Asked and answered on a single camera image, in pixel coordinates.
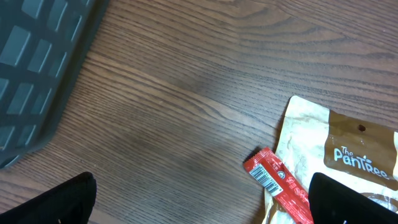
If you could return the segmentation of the red stick sachet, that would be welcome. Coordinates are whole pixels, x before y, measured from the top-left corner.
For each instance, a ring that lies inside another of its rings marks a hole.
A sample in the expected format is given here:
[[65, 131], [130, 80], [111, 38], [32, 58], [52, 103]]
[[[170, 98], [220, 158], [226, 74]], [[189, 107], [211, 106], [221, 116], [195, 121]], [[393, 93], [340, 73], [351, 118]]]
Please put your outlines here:
[[264, 223], [314, 223], [306, 189], [271, 149], [256, 151], [243, 167], [265, 188]]

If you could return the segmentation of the brown white snack bag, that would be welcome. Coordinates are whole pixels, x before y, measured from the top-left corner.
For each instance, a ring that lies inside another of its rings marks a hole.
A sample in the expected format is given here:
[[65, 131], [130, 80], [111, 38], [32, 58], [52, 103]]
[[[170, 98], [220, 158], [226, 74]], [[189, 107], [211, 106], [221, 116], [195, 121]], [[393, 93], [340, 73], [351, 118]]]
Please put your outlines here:
[[319, 172], [397, 214], [393, 129], [293, 96], [275, 154], [308, 192]]

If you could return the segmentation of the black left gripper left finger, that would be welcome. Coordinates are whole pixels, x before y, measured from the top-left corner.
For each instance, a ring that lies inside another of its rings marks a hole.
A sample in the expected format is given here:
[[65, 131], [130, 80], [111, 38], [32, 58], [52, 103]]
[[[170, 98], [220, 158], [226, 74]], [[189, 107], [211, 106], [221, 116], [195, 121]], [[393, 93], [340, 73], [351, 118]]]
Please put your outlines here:
[[74, 178], [1, 214], [1, 224], [87, 224], [96, 201], [91, 172]]

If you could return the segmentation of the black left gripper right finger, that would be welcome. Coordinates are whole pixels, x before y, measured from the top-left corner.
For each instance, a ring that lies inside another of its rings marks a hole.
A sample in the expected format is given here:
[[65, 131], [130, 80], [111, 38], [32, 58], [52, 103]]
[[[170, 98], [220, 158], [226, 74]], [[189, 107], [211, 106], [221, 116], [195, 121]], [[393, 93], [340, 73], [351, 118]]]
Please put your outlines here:
[[308, 200], [315, 224], [397, 224], [396, 213], [319, 172]]

